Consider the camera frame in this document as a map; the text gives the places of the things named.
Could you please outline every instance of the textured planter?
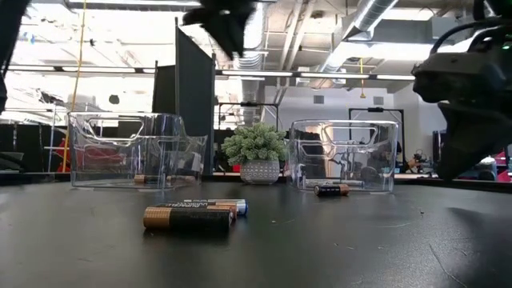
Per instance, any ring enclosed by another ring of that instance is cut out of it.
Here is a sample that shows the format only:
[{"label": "textured planter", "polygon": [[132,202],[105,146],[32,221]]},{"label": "textured planter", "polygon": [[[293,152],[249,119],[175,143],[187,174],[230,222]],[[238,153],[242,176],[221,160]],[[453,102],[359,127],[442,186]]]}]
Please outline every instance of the textured planter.
[{"label": "textured planter", "polygon": [[272,184],[279,178],[279,161],[250,160],[241,165],[240,178],[249,184]]}]

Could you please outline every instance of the desk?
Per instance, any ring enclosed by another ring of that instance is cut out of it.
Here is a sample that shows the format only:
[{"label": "desk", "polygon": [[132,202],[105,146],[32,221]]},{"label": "desk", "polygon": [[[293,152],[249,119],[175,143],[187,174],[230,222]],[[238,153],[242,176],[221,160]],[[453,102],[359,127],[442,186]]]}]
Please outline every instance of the desk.
[{"label": "desk", "polygon": [[[145,233],[144,209],[245,198],[227,238]],[[428,186],[317,198],[283,184],[0,189],[0,286],[510,287],[512,195]]]}]

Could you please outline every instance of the exposed ceiling duct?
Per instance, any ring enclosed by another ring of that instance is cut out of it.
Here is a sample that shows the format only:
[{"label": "exposed ceiling duct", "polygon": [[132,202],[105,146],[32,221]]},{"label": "exposed ceiling duct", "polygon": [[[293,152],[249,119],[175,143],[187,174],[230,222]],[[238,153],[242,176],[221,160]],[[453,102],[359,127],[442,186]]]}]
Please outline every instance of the exposed ceiling duct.
[{"label": "exposed ceiling duct", "polygon": [[[266,4],[256,3],[256,10],[250,16],[245,29],[244,48],[246,52],[242,58],[234,61],[234,68],[237,70],[262,70],[263,68],[263,35],[265,33]],[[241,80],[242,81],[242,101],[244,102],[264,102],[265,96],[260,86],[262,81]],[[254,114],[249,111],[244,112],[244,123],[252,126]]]},{"label": "exposed ceiling duct", "polygon": [[[397,2],[398,0],[361,0],[356,11],[344,19],[340,33],[335,35],[338,39],[341,36],[341,41],[327,57],[327,60],[319,66],[318,72],[334,73],[338,71],[345,60],[354,56],[351,52],[352,49],[357,49],[353,43],[346,42],[346,40],[360,34],[363,34],[365,40],[371,40],[373,28],[382,20],[384,13],[393,8]],[[318,81],[310,84],[317,88],[321,85]]]}]

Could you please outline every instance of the transparent storage container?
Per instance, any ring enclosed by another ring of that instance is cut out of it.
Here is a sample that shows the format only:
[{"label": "transparent storage container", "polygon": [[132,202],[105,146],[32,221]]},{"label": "transparent storage container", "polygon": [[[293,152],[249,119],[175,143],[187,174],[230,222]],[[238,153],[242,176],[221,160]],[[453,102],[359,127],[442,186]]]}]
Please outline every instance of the transparent storage container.
[{"label": "transparent storage container", "polygon": [[391,192],[398,124],[301,120],[292,124],[285,174],[301,190],[347,184],[350,191]]},{"label": "transparent storage container", "polygon": [[208,136],[182,136],[179,138],[176,143],[178,150],[174,157],[176,167],[171,176],[173,187],[201,184],[207,140]]},{"label": "transparent storage container", "polygon": [[182,119],[172,114],[69,113],[71,184],[172,187]]}]

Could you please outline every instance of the ceiling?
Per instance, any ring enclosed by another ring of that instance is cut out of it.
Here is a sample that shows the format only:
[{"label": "ceiling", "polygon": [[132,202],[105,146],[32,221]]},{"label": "ceiling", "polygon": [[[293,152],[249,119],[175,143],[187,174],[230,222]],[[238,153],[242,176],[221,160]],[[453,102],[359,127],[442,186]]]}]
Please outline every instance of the ceiling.
[{"label": "ceiling", "polygon": [[[11,65],[77,65],[83,11],[79,9],[82,4],[75,0],[71,1],[74,2],[33,0],[23,18]],[[291,32],[288,27],[296,1],[279,0],[267,7],[264,44],[261,48],[261,53],[265,55],[264,70],[276,70],[279,67],[286,35]],[[322,64],[333,49],[333,32],[340,25],[343,17],[356,10],[357,4],[357,0],[315,0],[313,17],[302,17],[298,21],[298,28],[304,26],[302,39],[297,33],[292,38],[294,41],[300,41],[300,47],[296,57],[291,59],[291,69]],[[384,19],[425,21],[434,14],[451,15],[465,6],[467,3],[462,0],[399,0],[395,7],[384,15]],[[176,22],[181,24],[183,12],[171,11],[161,6],[144,10],[120,10],[98,5],[91,5],[91,7],[85,12],[82,49],[84,66],[154,67],[156,61],[159,65],[174,64],[174,25]],[[181,28],[205,52],[218,55],[218,69],[233,69],[233,63],[228,61],[202,28],[199,26],[182,26]],[[388,57],[389,53],[380,53],[380,55],[385,56],[362,56],[362,62],[346,60],[342,68],[352,73],[362,71],[363,73],[407,75],[410,74],[412,66],[418,62],[413,59],[394,59],[394,57]],[[112,78],[89,75],[90,79],[81,80],[78,93],[96,98],[110,94],[129,94],[134,97],[134,100],[150,99],[153,85],[152,78],[147,76],[146,78]],[[55,72],[32,73],[30,77],[27,74],[12,73],[12,76],[8,76],[7,82],[11,91],[15,90],[16,93],[27,96],[40,89],[55,94],[66,102],[73,91],[74,77]],[[360,85],[359,80],[349,80],[345,88],[351,89]],[[236,82],[218,81],[216,86],[218,86],[216,94],[221,97],[221,102],[240,99],[237,93],[241,87]],[[366,81],[365,87],[387,88],[393,93],[397,82]],[[147,110],[150,107],[149,102],[150,100],[147,100],[143,105],[126,109]],[[10,106],[18,104],[12,101]],[[107,102],[101,106],[107,110],[113,108]]]}]

